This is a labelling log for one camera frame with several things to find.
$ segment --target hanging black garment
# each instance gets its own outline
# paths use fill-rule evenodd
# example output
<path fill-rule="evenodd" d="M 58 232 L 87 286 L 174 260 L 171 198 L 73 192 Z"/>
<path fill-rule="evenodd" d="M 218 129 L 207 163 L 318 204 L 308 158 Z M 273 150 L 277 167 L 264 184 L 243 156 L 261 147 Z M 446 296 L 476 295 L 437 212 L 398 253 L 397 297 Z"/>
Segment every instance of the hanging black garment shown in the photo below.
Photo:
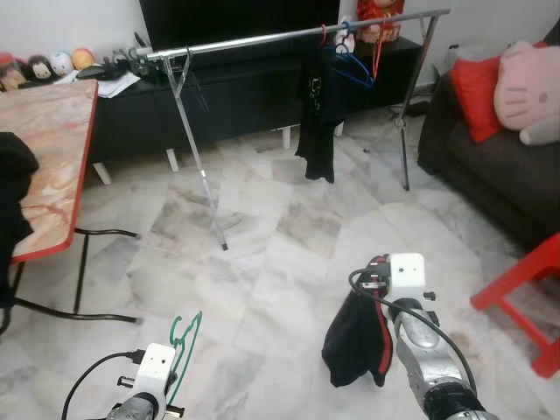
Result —
<path fill-rule="evenodd" d="M 13 133 L 0 133 L 0 308 L 14 305 L 8 268 L 16 244 L 32 232 L 19 201 L 27 194 L 38 168 L 24 142 Z"/>
<path fill-rule="evenodd" d="M 344 121 L 343 77 L 335 71 L 334 50 L 319 48 L 304 61 L 300 79 L 303 100 L 296 156 L 307 160 L 305 177 L 334 182 L 334 129 Z"/>
<path fill-rule="evenodd" d="M 373 261 L 384 261 L 384 257 Z M 362 274 L 357 283 L 370 281 L 368 274 Z M 393 340 L 381 305 L 351 291 L 326 333 L 322 356 L 335 387 L 348 385 L 367 371 L 382 387 L 393 357 Z"/>

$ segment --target white wall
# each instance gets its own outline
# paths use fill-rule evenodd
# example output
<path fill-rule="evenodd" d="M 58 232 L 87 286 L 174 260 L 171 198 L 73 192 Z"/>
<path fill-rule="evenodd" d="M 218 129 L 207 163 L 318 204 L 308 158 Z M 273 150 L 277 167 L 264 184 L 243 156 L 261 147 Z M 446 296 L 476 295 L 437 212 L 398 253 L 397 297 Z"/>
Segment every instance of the white wall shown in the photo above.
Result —
<path fill-rule="evenodd" d="M 115 47 L 147 39 L 138 0 L 0 0 L 0 52 L 23 59 L 84 46 L 101 61 Z"/>
<path fill-rule="evenodd" d="M 340 0 L 340 15 L 355 16 L 357 0 Z M 431 80 L 431 63 L 443 59 L 449 45 L 484 44 L 499 53 L 520 39 L 535 42 L 560 16 L 560 0 L 405 0 L 405 13 L 451 9 L 437 23 L 420 83 Z M 401 34 L 421 42 L 420 24 L 405 23 Z"/>
<path fill-rule="evenodd" d="M 28 58 L 34 53 L 90 48 L 98 60 L 115 47 L 132 46 L 133 32 L 147 38 L 138 0 L 0 0 L 0 52 Z M 357 0 L 340 0 L 340 15 L 355 17 Z M 537 41 L 557 21 L 560 0 L 406 0 L 405 12 L 450 8 L 441 17 L 421 82 L 431 63 L 452 44 L 485 43 L 496 52 L 518 39 Z M 420 41 L 418 22 L 402 35 Z"/>

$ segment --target metal clothes rail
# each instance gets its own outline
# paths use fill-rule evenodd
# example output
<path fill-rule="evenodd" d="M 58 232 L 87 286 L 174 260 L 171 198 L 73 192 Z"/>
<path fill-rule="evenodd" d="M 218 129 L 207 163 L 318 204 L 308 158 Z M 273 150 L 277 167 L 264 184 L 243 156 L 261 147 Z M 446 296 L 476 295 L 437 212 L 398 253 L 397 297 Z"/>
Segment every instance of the metal clothes rail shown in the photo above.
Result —
<path fill-rule="evenodd" d="M 173 97 L 175 98 L 177 109 L 181 117 L 181 121 L 183 122 L 183 126 L 185 128 L 185 133 L 188 138 L 189 144 L 191 146 L 192 155 L 194 156 L 194 161 L 196 163 L 197 170 L 199 171 L 200 181 L 202 183 L 202 187 L 204 188 L 204 193 L 206 195 L 206 198 L 208 199 L 208 202 L 210 203 L 210 208 L 213 213 L 212 227 L 215 234 L 217 235 L 218 241 L 220 242 L 224 250 L 228 249 L 226 237 L 223 233 L 223 230 L 221 229 L 220 223 L 218 222 L 217 206 L 214 199 L 212 198 L 212 194 L 210 193 L 207 174 L 204 171 L 204 167 L 202 166 L 202 161 L 200 160 L 199 150 L 194 140 L 194 135 L 193 135 L 193 131 L 191 130 L 191 125 L 186 115 L 185 106 L 181 101 L 181 90 L 185 85 L 186 76 L 188 75 L 189 72 L 192 57 L 204 53 L 213 53 L 213 52 L 218 52 L 223 50 L 230 50 L 234 48 L 243 48 L 244 46 L 257 46 L 260 44 L 268 44 L 272 42 L 305 37 L 309 35 L 320 35 L 323 33 L 332 33 L 345 29 L 357 29 L 364 26 L 380 25 L 380 24 L 386 24 L 391 22 L 404 22 L 404 21 L 416 20 L 416 19 L 420 20 L 420 23 L 422 24 L 422 28 L 424 31 L 424 19 L 429 18 L 430 23 L 428 25 L 428 30 L 425 34 L 423 34 L 422 52 L 420 54 L 420 57 L 416 61 L 414 71 L 412 73 L 412 78 L 409 82 L 409 86 L 407 88 L 407 92 L 404 97 L 404 101 L 402 103 L 401 111 L 399 112 L 399 115 L 395 118 L 395 127 L 401 133 L 401 148 L 402 148 L 401 156 L 402 156 L 402 175 L 403 175 L 402 186 L 406 191 L 408 191 L 410 189 L 410 182 L 409 182 L 409 170 L 408 170 L 407 158 L 406 158 L 406 123 L 404 121 L 404 115 L 410 104 L 410 99 L 414 92 L 414 87 L 417 84 L 418 75 L 420 74 L 420 70 L 422 68 L 422 64 L 424 63 L 426 53 L 430 48 L 430 43 L 433 38 L 434 31 L 436 30 L 438 19 L 439 17 L 443 15 L 447 15 L 450 12 L 451 11 L 449 9 L 430 10 L 430 11 L 424 11 L 420 13 L 411 13 L 408 15 L 399 15 L 399 16 L 379 18 L 379 19 L 369 19 L 369 20 L 361 20 L 357 22 L 348 22 L 348 24 L 346 23 L 333 24 L 329 26 L 304 29 L 301 31 L 281 32 L 281 33 L 274 33 L 270 35 L 261 35 L 257 37 L 231 39 L 228 41 L 214 42 L 211 44 L 185 46 L 182 48 L 152 52 L 147 55 L 148 60 L 162 61 L 164 64 L 164 70 L 165 73 L 167 74 L 167 78 L 169 79 L 171 91 L 173 92 Z M 183 66 L 183 71 L 180 77 L 178 78 L 178 80 L 173 75 L 172 63 L 171 63 L 171 59 L 177 57 L 186 57 L 185 65 Z"/>

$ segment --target black cable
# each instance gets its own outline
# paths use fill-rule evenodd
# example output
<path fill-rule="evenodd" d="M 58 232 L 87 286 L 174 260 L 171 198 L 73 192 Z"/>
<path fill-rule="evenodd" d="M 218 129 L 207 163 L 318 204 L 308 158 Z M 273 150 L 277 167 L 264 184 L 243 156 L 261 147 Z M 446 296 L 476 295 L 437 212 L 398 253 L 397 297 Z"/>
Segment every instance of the black cable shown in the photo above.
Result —
<path fill-rule="evenodd" d="M 358 287 L 358 285 L 354 281 L 354 277 L 356 277 L 359 274 L 361 275 L 361 274 L 364 274 L 364 273 L 371 273 L 371 272 L 372 272 L 371 269 L 357 269 L 356 271 L 353 271 L 352 273 L 350 273 L 350 276 L 348 276 L 348 282 L 350 283 L 350 287 L 352 287 L 352 290 L 355 291 L 356 293 L 360 293 L 363 296 L 367 296 L 368 298 L 371 298 L 374 301 L 379 302 L 380 304 L 386 305 L 389 308 L 393 308 L 393 309 L 395 309 L 399 312 L 408 313 L 411 317 L 414 317 L 414 318 L 418 319 L 419 321 L 422 321 L 434 333 L 436 333 L 442 339 L 444 339 L 444 341 L 447 344 L 449 344 L 449 346 L 453 349 L 453 351 L 455 352 L 455 354 L 458 356 L 459 360 L 461 361 L 461 364 L 463 365 L 463 368 L 465 369 L 466 376 L 469 380 L 471 390 L 474 393 L 474 395 L 476 396 L 477 395 L 477 389 L 476 389 L 476 383 L 474 381 L 473 371 L 471 370 L 471 367 L 469 366 L 469 363 L 466 360 L 466 357 L 463 355 L 463 352 L 461 352 L 461 349 L 455 344 L 455 342 L 445 332 L 443 332 L 440 328 L 438 328 L 437 325 L 433 324 L 431 321 L 424 318 L 422 315 L 420 315 L 420 314 L 418 314 L 414 311 L 411 311 L 408 308 L 403 308 L 399 304 L 393 304 L 392 302 L 389 302 L 388 300 L 385 300 L 385 299 L 382 299 L 380 297 L 369 294 L 365 290 Z"/>
<path fill-rule="evenodd" d="M 74 385 L 72 386 L 72 389 L 70 389 L 70 392 L 68 393 L 68 396 L 66 397 L 66 400 L 64 401 L 64 408 L 62 409 L 62 417 L 60 418 L 60 420 L 67 420 L 67 415 L 68 415 L 68 406 L 70 405 L 70 400 L 72 400 L 72 397 L 74 396 L 74 392 L 76 392 L 76 389 L 78 389 L 78 387 L 80 386 L 80 384 L 82 383 L 82 381 L 84 379 L 86 379 L 86 376 L 88 376 L 89 374 L 91 374 L 91 372 L 97 368 L 99 365 L 101 365 L 102 363 L 106 362 L 106 361 L 110 361 L 111 359 L 116 359 L 117 357 L 128 357 L 130 359 L 132 359 L 134 362 L 135 360 L 137 360 L 137 357 L 139 356 L 139 352 L 142 352 L 142 356 L 144 357 L 144 351 L 143 350 L 136 350 L 135 352 L 123 352 L 123 353 L 113 353 L 110 354 L 108 356 L 103 357 L 102 359 L 99 359 L 96 363 L 94 363 L 93 365 L 91 365 L 86 372 L 84 372 L 83 374 L 81 374 L 80 378 L 78 378 L 78 381 L 76 381 L 74 383 Z"/>

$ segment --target television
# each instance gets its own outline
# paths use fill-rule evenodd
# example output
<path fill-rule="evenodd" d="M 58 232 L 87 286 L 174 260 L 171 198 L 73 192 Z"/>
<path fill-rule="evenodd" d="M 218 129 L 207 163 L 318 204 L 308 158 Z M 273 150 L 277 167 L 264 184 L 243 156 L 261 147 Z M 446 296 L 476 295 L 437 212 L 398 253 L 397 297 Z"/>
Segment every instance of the television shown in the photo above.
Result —
<path fill-rule="evenodd" d="M 140 0 L 154 51 L 336 24 L 340 0 Z"/>

